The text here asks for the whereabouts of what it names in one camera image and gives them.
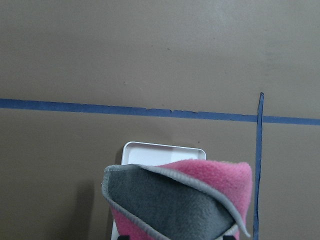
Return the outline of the pink and grey cloth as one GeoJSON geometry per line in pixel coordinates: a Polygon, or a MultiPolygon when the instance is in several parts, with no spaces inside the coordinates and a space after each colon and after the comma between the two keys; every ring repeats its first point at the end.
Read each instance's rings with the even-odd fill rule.
{"type": "Polygon", "coordinates": [[[247,235],[252,169],[187,159],[110,165],[101,183],[120,239],[237,240],[247,235]]]}

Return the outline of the white rectangular tray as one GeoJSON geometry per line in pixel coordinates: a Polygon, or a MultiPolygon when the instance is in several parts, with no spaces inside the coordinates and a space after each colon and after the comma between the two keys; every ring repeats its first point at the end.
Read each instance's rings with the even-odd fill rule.
{"type": "Polygon", "coordinates": [[[120,155],[116,157],[115,164],[158,166],[181,160],[205,160],[206,158],[205,151],[200,148],[130,141],[124,145],[120,155]]]}

